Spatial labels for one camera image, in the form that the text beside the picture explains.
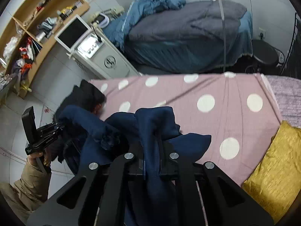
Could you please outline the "black round stool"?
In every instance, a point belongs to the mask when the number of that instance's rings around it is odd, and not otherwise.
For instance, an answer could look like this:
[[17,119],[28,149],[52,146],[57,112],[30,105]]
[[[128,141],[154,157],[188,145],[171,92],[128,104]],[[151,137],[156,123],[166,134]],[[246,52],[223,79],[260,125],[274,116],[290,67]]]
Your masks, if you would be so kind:
[[284,54],[264,40],[252,41],[253,54],[245,73],[263,73],[275,75],[285,62]]

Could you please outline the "dark teal bed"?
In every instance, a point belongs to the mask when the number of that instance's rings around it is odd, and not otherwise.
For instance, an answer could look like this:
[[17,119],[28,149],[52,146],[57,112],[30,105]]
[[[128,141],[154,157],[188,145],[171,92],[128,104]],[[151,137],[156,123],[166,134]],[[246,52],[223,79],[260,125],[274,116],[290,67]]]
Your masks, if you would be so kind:
[[240,19],[234,42],[227,47],[223,62],[223,42],[212,39],[139,42],[128,40],[125,55],[134,67],[146,75],[221,72],[234,66],[244,56],[252,55],[252,16],[249,11]]

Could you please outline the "blue crumpled duvet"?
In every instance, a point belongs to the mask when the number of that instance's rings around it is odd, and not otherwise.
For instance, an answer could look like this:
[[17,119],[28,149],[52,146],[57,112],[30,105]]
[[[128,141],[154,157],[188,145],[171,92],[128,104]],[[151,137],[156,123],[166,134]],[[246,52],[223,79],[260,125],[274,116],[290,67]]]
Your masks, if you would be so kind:
[[141,19],[165,10],[180,10],[186,0],[134,0],[129,9],[103,29],[105,36],[121,50],[130,31]]

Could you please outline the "white bedside machine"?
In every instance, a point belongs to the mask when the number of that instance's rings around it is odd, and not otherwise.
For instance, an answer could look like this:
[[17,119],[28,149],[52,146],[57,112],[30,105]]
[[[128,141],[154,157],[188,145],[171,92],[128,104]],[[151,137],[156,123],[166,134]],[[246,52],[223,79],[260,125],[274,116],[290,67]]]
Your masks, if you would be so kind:
[[140,76],[140,73],[97,27],[75,15],[55,35],[68,58],[85,66],[101,79]]

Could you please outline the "black quilted jacket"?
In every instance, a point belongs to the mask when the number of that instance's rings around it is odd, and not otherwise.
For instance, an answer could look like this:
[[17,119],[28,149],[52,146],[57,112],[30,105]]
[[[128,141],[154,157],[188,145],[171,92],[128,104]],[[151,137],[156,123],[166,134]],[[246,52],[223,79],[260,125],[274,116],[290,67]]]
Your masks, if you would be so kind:
[[61,112],[68,105],[75,105],[96,114],[105,101],[105,95],[90,82],[83,79],[80,86],[74,85],[72,92],[63,99],[54,113],[53,121],[58,121]]

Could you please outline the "grey blanket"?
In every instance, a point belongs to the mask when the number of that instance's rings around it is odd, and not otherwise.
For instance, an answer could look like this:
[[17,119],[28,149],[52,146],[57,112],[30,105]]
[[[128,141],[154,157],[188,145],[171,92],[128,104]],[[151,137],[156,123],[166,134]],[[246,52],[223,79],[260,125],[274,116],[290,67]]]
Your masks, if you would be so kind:
[[[247,8],[231,0],[222,0],[226,39],[234,40]],[[130,31],[126,42],[158,42],[192,39],[223,40],[218,2],[187,3],[180,10],[149,15]]]

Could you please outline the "khaki jacket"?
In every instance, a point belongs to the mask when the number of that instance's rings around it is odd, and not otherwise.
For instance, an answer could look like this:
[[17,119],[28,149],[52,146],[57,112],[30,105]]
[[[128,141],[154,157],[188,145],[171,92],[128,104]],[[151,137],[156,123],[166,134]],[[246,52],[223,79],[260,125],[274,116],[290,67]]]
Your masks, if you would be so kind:
[[20,179],[13,185],[1,183],[1,194],[22,223],[27,223],[29,216],[48,199],[52,176],[51,159],[44,158],[49,171],[43,173],[37,163],[37,158],[42,156],[43,153],[29,155]]

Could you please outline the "pink polka dot bedsheet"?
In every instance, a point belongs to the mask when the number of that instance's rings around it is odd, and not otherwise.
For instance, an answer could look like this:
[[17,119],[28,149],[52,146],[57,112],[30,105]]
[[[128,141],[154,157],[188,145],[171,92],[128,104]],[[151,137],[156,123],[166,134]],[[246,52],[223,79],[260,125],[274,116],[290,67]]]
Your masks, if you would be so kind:
[[116,112],[170,106],[182,133],[211,135],[200,163],[214,162],[237,184],[262,160],[281,121],[300,126],[300,80],[223,73],[92,80],[105,96],[102,120]]

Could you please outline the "wooden shelf unit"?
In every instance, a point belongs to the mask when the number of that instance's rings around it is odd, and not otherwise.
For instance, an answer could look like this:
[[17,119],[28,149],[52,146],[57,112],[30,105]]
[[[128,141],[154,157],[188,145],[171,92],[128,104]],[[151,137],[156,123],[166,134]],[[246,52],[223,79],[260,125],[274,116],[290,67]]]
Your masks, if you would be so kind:
[[[47,18],[59,17],[57,11],[66,8],[73,8],[74,11],[62,21],[58,19],[58,25],[51,31],[49,38],[39,39],[37,26],[42,24]],[[24,0],[13,14],[1,35],[1,57],[6,45],[13,37],[16,37],[14,50],[8,59],[5,59],[5,74],[12,72],[14,63],[21,58],[21,47],[25,47],[28,42],[38,45],[38,52],[31,68],[26,69],[24,80],[20,81],[19,96],[24,98],[30,91],[31,83],[47,57],[53,46],[56,44],[55,35],[57,31],[75,15],[83,15],[90,9],[90,5],[85,0]]]

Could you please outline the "white floor lamp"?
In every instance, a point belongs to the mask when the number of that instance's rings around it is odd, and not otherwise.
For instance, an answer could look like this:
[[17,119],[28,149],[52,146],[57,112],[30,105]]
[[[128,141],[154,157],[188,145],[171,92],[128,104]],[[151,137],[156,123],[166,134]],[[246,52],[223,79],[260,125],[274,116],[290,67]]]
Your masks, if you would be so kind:
[[218,0],[220,13],[221,13],[221,22],[222,22],[222,33],[223,33],[223,72],[226,72],[226,62],[227,62],[227,39],[226,39],[226,25],[224,10],[222,5],[222,0]]

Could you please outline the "gold velvet cushion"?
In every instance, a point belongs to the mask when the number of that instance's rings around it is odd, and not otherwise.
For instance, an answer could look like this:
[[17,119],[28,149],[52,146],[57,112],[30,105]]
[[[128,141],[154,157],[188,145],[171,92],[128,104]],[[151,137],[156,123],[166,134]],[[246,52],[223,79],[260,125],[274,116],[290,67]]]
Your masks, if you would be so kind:
[[282,121],[242,189],[278,223],[300,192],[300,128]]

